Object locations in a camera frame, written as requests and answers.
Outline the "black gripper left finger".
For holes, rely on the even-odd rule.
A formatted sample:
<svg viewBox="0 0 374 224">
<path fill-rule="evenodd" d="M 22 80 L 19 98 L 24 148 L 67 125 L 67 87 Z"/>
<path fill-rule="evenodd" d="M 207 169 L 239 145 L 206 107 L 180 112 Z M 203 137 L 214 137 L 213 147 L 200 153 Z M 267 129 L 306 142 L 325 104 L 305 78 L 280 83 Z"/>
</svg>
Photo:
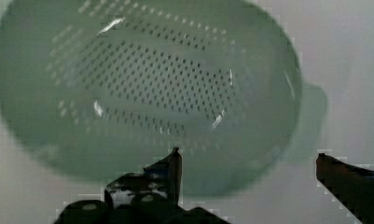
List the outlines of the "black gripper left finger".
<svg viewBox="0 0 374 224">
<path fill-rule="evenodd" d="M 174 147 L 165 158 L 127 173 L 104 188 L 104 199 L 68 204 L 53 224 L 230 224 L 202 208 L 178 205 L 182 156 Z"/>
</svg>

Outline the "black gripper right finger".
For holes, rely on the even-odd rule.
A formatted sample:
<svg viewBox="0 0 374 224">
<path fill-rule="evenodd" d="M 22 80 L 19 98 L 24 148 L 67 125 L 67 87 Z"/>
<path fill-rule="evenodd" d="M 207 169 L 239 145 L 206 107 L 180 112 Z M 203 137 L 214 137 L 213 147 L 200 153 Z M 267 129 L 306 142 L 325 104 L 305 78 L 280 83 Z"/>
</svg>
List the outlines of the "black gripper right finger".
<svg viewBox="0 0 374 224">
<path fill-rule="evenodd" d="M 319 153 L 316 178 L 362 224 L 374 224 L 374 171 Z"/>
</svg>

